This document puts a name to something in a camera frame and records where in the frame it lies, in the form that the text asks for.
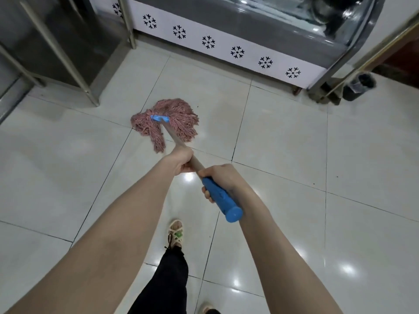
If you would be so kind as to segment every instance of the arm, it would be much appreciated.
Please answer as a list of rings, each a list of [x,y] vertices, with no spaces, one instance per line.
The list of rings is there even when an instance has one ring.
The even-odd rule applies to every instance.
[[[112,314],[143,264],[169,186],[190,148],[176,147],[119,196],[8,314]]]
[[[322,282],[281,232],[268,208],[231,164],[199,172],[211,176],[243,209],[244,237],[272,314],[342,314]],[[213,202],[202,188],[205,197]]]

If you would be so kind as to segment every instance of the white panel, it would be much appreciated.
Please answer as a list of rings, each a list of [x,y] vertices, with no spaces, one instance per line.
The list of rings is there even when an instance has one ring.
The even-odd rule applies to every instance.
[[[115,0],[95,1],[98,9],[119,14]],[[326,70],[135,0],[127,4],[136,30],[302,88]]]

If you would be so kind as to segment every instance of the wooden mop handle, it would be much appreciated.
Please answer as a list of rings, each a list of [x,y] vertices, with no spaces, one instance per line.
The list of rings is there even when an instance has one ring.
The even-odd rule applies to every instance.
[[[183,142],[180,137],[178,137],[178,135],[176,134],[176,132],[173,130],[173,128],[171,127],[170,124],[168,124],[167,122],[165,122],[164,120],[160,120],[160,123],[164,126],[164,128],[166,129],[166,131],[170,134],[170,136],[173,139],[173,142],[175,142],[177,145],[181,145],[183,147],[186,147],[185,142]],[[196,156],[192,155],[191,160],[189,161],[189,163],[191,164],[192,168],[194,169],[195,172],[198,172],[202,169],[204,169],[205,167],[201,164],[201,162],[196,158]]]
[[[160,119],[159,122],[165,127],[166,131],[169,132],[170,136],[172,137],[173,141],[177,145],[181,145],[186,147],[186,144],[178,137],[177,133],[173,130],[171,125],[167,122],[165,122],[163,119]],[[192,168],[196,173],[198,171],[204,169],[204,166],[201,164],[198,159],[192,155],[191,160],[189,161]],[[220,210],[225,215],[225,219],[230,222],[236,222],[243,216],[242,209],[237,206],[237,204],[234,202],[234,200],[228,195],[228,193],[220,187],[213,179],[212,177],[204,177],[199,178],[202,181],[202,184],[205,186],[205,188],[209,191],[211,198],[217,203]]]

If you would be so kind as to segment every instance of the white floor tile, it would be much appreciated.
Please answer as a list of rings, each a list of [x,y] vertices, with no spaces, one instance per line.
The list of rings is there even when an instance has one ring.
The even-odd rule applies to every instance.
[[[269,78],[266,76],[253,76],[252,86],[264,89],[274,94],[279,94],[285,98],[295,100],[303,105],[307,105],[315,110],[327,112],[327,105],[318,104],[308,97],[307,91],[303,89],[297,96],[292,94],[292,87],[290,84],[282,82],[278,79]]]
[[[199,116],[199,125],[195,126],[198,135],[188,145],[231,160],[249,87],[183,60],[169,58],[143,112],[158,100],[185,100]]]
[[[254,74],[253,72],[244,70],[236,65],[228,64],[225,61],[217,60],[214,57],[203,53],[160,41],[147,35],[139,35],[138,44],[139,46],[149,48],[153,51],[169,53],[171,57],[181,59],[187,63],[191,63],[192,65],[207,69],[214,73],[236,79],[245,84],[250,84]]]
[[[137,277],[132,283],[131,287],[125,294],[121,303],[115,311],[115,314],[127,314],[132,304],[134,303],[137,296],[144,289],[147,283],[151,280],[156,271],[157,267],[154,265],[143,264],[141,269],[138,272]],[[186,292],[188,294],[186,301],[186,312],[187,314],[193,314],[195,312],[196,303],[198,301],[198,294],[201,288],[201,279],[194,277],[188,278],[188,283],[186,284]]]
[[[168,58],[168,54],[140,46],[131,50],[102,92],[99,107],[82,92],[56,84],[34,87],[30,95],[131,127],[131,117],[143,108]]]
[[[380,75],[373,76],[377,88],[354,101],[342,100],[339,106],[329,104],[329,114],[419,134],[419,89]]]
[[[0,313],[67,253],[70,242],[0,222]]]
[[[174,143],[166,141],[167,152]],[[194,151],[204,166],[223,164],[224,159]],[[142,137],[134,130],[128,137],[115,165],[103,185],[77,239],[97,220],[105,209],[145,175],[162,157],[153,151],[149,137]],[[202,278],[215,230],[219,209],[208,202],[201,192],[201,181],[195,173],[181,174],[172,182],[166,197],[160,221],[151,241],[144,262],[158,265],[167,245],[167,228],[171,220],[179,218],[184,223],[184,253],[189,274]]]
[[[73,240],[129,132],[26,97],[0,127],[0,220]]]
[[[345,314],[417,313],[419,223],[327,194],[326,287]]]
[[[251,87],[234,162],[325,190],[327,114]]]
[[[329,115],[327,191],[419,221],[419,136]]]
[[[206,281],[202,282],[195,314],[199,314],[204,302],[210,303],[222,314],[269,314],[264,297]]]
[[[320,277],[324,272],[323,191],[234,163],[264,201],[292,245]],[[204,280],[263,295],[259,276],[239,223],[220,214]]]

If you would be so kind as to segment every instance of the blue handle grip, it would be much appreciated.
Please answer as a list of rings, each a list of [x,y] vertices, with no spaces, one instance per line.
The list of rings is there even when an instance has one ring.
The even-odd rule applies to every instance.
[[[221,188],[211,177],[204,177],[202,184],[209,191],[212,199],[217,203],[225,215],[225,219],[229,223],[240,220],[243,216],[243,211],[236,205],[234,200],[227,194],[227,192]]]

